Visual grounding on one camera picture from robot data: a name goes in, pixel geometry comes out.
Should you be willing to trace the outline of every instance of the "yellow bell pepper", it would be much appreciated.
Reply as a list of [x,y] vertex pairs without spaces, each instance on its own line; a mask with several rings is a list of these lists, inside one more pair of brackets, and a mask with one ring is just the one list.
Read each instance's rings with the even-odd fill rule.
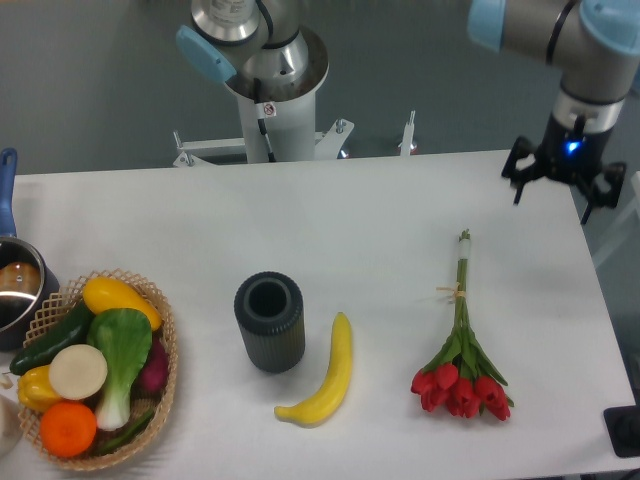
[[49,383],[49,365],[32,368],[18,379],[18,400],[40,413],[63,400]]

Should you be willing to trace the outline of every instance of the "blue pot handle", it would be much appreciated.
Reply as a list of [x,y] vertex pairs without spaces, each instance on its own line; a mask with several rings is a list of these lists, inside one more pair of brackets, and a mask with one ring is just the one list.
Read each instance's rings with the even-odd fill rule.
[[0,164],[0,236],[15,237],[16,222],[13,219],[11,201],[13,199],[13,183],[16,178],[18,152],[13,148],[2,151]]

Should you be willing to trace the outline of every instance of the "tulip bouquet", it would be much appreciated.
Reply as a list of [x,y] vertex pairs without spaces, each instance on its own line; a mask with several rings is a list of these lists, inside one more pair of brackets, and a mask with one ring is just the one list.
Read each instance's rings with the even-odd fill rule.
[[465,292],[471,245],[469,230],[459,238],[457,284],[453,291],[455,315],[451,335],[433,359],[418,370],[411,392],[420,395],[422,408],[432,412],[445,404],[451,415],[472,418],[486,408],[500,420],[511,416],[513,402],[502,385],[507,381],[482,350],[469,325]]

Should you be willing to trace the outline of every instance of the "wicker basket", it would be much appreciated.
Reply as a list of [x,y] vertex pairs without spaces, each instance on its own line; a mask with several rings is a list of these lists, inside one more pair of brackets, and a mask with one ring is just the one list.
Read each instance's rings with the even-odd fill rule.
[[[42,446],[40,440],[40,418],[42,414],[29,408],[21,406],[19,417],[20,427],[24,437],[38,450],[40,456],[67,470],[91,471],[99,470],[117,465],[136,453],[142,451],[158,434],[165,424],[173,403],[173,395],[176,387],[176,375],[178,369],[178,349],[176,341],[176,331],[173,321],[171,307],[166,297],[156,287],[154,283],[146,278],[131,272],[122,270],[91,272],[89,276],[80,277],[70,281],[69,284],[61,288],[60,292],[53,293],[36,312],[35,319],[31,322],[24,346],[30,345],[36,338],[45,334],[49,328],[60,321],[65,314],[82,298],[82,290],[87,281],[94,277],[113,277],[124,281],[133,287],[139,294],[153,304],[163,319],[161,328],[161,342],[169,356],[169,379],[161,395],[145,395],[144,392],[135,386],[131,391],[131,418],[129,422],[135,420],[149,408],[155,408],[155,415],[144,431],[138,434],[130,443],[123,445],[115,452],[101,457],[92,457],[91,450],[78,457],[66,459],[51,455]],[[103,432],[98,430],[95,445],[117,436],[119,431]]]

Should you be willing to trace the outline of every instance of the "yellow banana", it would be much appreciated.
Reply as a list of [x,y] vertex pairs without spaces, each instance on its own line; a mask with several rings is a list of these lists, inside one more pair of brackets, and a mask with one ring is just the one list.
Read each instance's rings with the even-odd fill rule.
[[352,364],[351,324],[347,316],[340,312],[333,321],[329,368],[322,386],[312,396],[293,407],[276,407],[276,417],[305,427],[315,426],[326,420],[340,406],[347,393]]

